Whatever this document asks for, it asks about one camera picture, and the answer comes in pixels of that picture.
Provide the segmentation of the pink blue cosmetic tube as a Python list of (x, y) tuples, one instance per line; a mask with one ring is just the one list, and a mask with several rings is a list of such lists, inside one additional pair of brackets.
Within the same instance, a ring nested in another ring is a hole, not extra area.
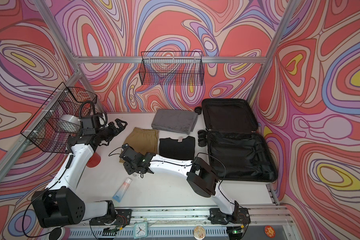
[(116, 191), (116, 193), (113, 195), (113, 199), (120, 203), (123, 196), (125, 195), (126, 191), (128, 190), (129, 186), (132, 183), (132, 179), (130, 178), (126, 178), (125, 181), (121, 184), (121, 186), (119, 187), (119, 189)]

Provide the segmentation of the black shirt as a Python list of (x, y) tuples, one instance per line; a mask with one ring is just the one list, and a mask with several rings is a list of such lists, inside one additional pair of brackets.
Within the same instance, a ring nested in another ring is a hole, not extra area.
[(195, 145), (196, 139), (191, 136), (182, 139), (160, 139), (159, 154), (162, 157), (179, 161), (193, 160)]

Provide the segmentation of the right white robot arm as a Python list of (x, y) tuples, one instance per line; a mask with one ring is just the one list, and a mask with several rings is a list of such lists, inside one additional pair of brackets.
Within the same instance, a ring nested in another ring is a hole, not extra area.
[(167, 174), (186, 180), (197, 195), (211, 198), (219, 207), (220, 213), (209, 217), (212, 224), (244, 222), (239, 219), (239, 203), (228, 197), (221, 187), (222, 181), (217, 172), (203, 159), (195, 157), (193, 160), (178, 161), (153, 153), (143, 155), (128, 144), (122, 145), (120, 158), (125, 161), (123, 166), (128, 175), (137, 173), (143, 177), (147, 173)]

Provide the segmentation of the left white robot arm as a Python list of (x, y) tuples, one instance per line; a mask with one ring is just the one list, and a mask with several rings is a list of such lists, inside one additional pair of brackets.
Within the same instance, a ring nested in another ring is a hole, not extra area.
[(117, 218), (111, 201), (85, 203), (76, 190), (88, 161), (99, 146), (107, 146), (120, 134), (127, 122), (116, 119), (106, 123), (107, 116), (81, 117), (80, 130), (67, 142), (68, 157), (57, 175), (43, 191), (32, 196), (32, 206), (42, 228), (76, 225), (91, 219), (113, 223)]

